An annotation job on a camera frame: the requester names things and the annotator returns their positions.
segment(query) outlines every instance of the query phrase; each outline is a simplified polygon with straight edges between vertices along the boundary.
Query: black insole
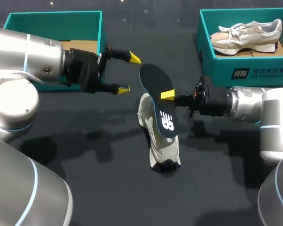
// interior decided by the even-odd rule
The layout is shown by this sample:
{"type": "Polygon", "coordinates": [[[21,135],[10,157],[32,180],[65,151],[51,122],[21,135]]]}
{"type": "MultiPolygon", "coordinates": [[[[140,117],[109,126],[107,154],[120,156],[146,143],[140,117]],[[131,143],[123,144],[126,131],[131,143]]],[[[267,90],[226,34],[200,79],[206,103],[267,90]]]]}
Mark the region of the black insole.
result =
{"type": "Polygon", "coordinates": [[[152,97],[157,127],[162,136],[172,138],[177,135],[177,118],[175,104],[172,100],[162,100],[162,92],[174,89],[169,76],[153,64],[145,64],[140,68],[140,79],[143,87],[152,97]]]}

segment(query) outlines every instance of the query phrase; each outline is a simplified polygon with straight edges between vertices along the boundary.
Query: insole logo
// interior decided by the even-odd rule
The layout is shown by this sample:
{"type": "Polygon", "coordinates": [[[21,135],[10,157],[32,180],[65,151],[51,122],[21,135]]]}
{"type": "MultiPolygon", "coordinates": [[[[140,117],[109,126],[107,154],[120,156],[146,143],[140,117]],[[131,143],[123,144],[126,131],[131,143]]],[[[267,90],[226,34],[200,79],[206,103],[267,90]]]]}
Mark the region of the insole logo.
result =
{"type": "Polygon", "coordinates": [[[169,129],[170,131],[174,130],[174,124],[172,122],[172,116],[160,111],[162,125],[165,129],[169,129]]]}

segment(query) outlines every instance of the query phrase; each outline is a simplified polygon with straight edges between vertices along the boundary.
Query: sneaker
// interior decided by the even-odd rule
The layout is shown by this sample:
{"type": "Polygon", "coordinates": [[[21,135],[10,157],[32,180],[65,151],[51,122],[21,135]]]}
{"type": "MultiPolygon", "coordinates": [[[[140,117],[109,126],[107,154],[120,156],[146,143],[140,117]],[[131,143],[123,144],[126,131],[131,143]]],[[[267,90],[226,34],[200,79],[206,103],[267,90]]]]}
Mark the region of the sneaker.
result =
{"type": "Polygon", "coordinates": [[[282,21],[271,23],[252,21],[230,28],[219,26],[220,32],[211,35],[212,47],[217,54],[233,56],[245,48],[257,52],[274,53],[282,34],[282,21]]]}
{"type": "Polygon", "coordinates": [[[165,138],[158,131],[154,105],[148,93],[141,97],[138,107],[138,122],[148,130],[151,142],[150,165],[156,172],[171,172],[180,168],[178,136],[165,138]]]}

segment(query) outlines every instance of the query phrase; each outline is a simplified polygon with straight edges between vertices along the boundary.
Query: beige sneaker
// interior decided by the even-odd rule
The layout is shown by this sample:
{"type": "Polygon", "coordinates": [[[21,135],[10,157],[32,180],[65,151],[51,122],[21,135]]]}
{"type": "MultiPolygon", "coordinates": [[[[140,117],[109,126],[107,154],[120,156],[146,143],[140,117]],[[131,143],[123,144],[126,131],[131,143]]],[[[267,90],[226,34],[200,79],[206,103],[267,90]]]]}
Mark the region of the beige sneaker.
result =
{"type": "Polygon", "coordinates": [[[236,24],[230,28],[219,26],[220,32],[211,35],[212,47],[217,54],[233,56],[240,50],[250,48],[258,52],[274,53],[282,34],[282,21],[271,23],[252,21],[236,24]]]}
{"type": "Polygon", "coordinates": [[[148,93],[143,94],[141,97],[137,115],[140,126],[149,132],[151,168],[156,172],[172,172],[179,169],[181,162],[178,136],[165,138],[159,133],[153,101],[148,93]]]}

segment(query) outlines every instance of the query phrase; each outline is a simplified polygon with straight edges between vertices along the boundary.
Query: cardboard box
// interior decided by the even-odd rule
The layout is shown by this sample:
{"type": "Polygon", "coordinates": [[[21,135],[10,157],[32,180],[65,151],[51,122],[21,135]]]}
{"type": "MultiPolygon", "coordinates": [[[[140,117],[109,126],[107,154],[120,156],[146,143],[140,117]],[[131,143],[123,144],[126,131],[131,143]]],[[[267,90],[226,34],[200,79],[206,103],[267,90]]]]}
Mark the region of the cardboard box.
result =
{"type": "Polygon", "coordinates": [[[283,8],[200,10],[196,43],[204,75],[211,76],[218,86],[283,86],[283,33],[275,53],[251,50],[231,57],[219,56],[210,41],[210,35],[219,32],[219,26],[232,27],[251,21],[267,23],[275,19],[283,23],[283,8]]]}
{"type": "MultiPolygon", "coordinates": [[[[106,48],[101,11],[10,13],[4,29],[62,41],[66,50],[78,48],[100,54],[106,48]]],[[[34,85],[38,91],[80,90],[79,85],[34,85]]]]}

